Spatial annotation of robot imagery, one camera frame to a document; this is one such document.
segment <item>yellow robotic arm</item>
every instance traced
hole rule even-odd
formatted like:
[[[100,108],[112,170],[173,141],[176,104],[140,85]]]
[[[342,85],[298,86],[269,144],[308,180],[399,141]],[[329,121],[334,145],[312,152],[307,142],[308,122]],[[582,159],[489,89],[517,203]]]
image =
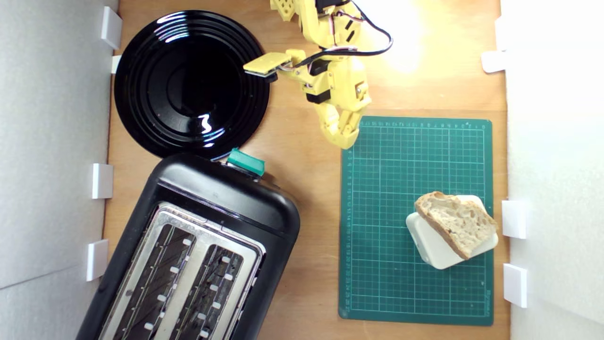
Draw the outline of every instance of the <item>yellow robotic arm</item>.
[[[392,38],[368,21],[352,1],[271,0],[271,8],[284,21],[297,14],[304,38],[322,51],[311,57],[301,50],[267,53],[244,65],[244,70],[261,77],[277,73],[298,81],[306,99],[313,103],[327,139],[342,149],[350,148],[359,134],[364,109],[371,103],[365,67],[358,56],[387,51]],[[366,20],[388,36],[386,49],[361,52],[354,46],[357,31]]]

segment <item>green cutting mat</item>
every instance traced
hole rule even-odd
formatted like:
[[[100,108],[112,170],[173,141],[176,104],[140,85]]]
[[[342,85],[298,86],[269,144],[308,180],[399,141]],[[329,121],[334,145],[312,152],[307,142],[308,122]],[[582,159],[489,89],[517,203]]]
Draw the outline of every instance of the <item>green cutting mat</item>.
[[[493,324],[493,251],[438,270],[406,228],[435,190],[476,195],[493,214],[490,121],[365,116],[342,152],[342,318]]]

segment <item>toaster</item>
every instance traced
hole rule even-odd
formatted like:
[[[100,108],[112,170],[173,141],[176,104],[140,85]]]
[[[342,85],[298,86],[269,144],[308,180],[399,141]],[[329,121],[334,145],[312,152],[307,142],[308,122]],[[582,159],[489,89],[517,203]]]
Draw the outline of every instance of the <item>toaster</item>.
[[[161,160],[77,339],[255,339],[300,229],[263,167],[237,149]]]

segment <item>wooden table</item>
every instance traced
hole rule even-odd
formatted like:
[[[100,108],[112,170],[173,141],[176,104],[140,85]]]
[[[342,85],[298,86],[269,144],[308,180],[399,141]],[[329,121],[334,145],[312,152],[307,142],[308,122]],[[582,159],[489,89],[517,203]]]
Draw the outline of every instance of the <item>wooden table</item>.
[[[480,65],[480,54],[495,48],[493,21],[499,16],[499,3],[396,2],[400,11],[385,8],[371,18],[391,31],[395,45],[387,54],[364,59],[373,99],[367,114],[492,120],[495,216],[501,221],[500,201],[507,195],[504,76],[484,74]],[[211,10],[233,18],[246,26],[266,51],[316,51],[302,38],[297,23],[283,22],[276,11],[270,11],[267,0],[121,0],[122,48],[147,23],[186,9]],[[501,265],[509,256],[507,240],[501,237],[495,249],[492,327],[339,318],[340,150],[324,140],[312,106],[293,81],[280,79],[271,91],[265,119],[242,150],[266,160],[267,171],[277,184],[296,196],[302,225],[259,339],[509,339],[510,307],[503,300]],[[112,104],[109,163],[115,166],[115,188],[113,199],[107,202],[104,228],[111,251],[157,162],[158,158],[127,134]]]

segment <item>bread crust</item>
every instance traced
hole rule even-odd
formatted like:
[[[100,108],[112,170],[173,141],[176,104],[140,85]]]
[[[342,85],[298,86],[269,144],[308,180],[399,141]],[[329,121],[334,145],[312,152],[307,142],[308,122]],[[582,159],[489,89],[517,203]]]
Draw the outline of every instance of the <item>bread crust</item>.
[[[428,211],[424,207],[422,207],[422,203],[426,200],[429,200],[430,198],[439,198],[439,199],[446,198],[446,199],[450,199],[450,200],[456,200],[457,203],[459,203],[459,204],[462,204],[461,201],[459,200],[459,198],[457,198],[454,195],[445,195],[440,191],[434,191],[434,192],[430,192],[430,193],[425,194],[425,195],[421,196],[420,198],[418,198],[415,202],[415,208],[416,208],[417,213],[426,222],[428,222],[428,225],[430,225],[430,227],[432,227],[432,229],[434,229],[437,233],[439,233],[439,235],[443,238],[443,240],[445,240],[447,242],[447,244],[451,247],[451,249],[453,249],[453,251],[457,255],[459,255],[459,257],[461,257],[464,260],[468,260],[471,257],[471,253],[469,253],[469,254],[464,253],[462,251],[460,245],[457,244],[455,239],[453,239],[453,237],[451,236],[451,233],[432,217],[432,215],[430,214],[430,211]],[[465,202],[464,204],[471,205],[477,211],[484,212],[485,218],[489,220],[490,224],[493,224],[495,226],[495,232],[496,232],[497,223],[489,214],[486,213],[486,211],[481,206],[477,205],[476,203],[474,203],[472,201]]]

